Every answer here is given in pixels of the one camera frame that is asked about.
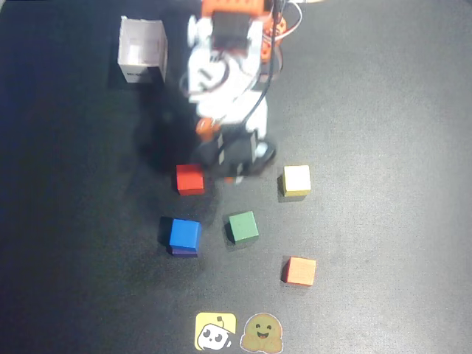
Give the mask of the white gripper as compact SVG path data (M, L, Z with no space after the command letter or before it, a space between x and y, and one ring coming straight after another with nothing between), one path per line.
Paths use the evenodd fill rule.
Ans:
M218 148L245 133L256 133L259 139L264 139L267 134L268 107L259 105L246 119L250 110L248 106L238 105L236 108L230 108L228 114L221 118L198 117L195 125L197 137L204 143L216 142ZM240 184L243 179L242 176L236 177L235 184ZM225 177L224 181L231 184L234 179Z

